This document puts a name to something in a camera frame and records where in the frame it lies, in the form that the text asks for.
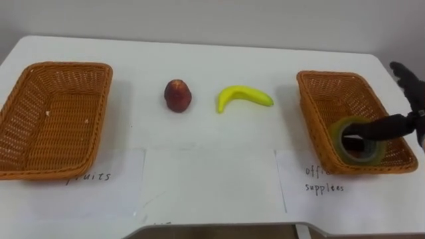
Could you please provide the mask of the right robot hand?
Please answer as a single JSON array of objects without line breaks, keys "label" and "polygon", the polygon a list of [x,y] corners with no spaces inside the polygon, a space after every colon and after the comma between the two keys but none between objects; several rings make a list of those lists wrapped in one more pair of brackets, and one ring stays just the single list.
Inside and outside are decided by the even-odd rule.
[{"label": "right robot hand", "polygon": [[418,144],[424,148],[424,82],[400,62],[392,61],[390,69],[398,78],[411,112],[406,116],[394,114],[369,123],[351,123],[343,135],[358,135],[371,141],[386,141],[416,133]]}]

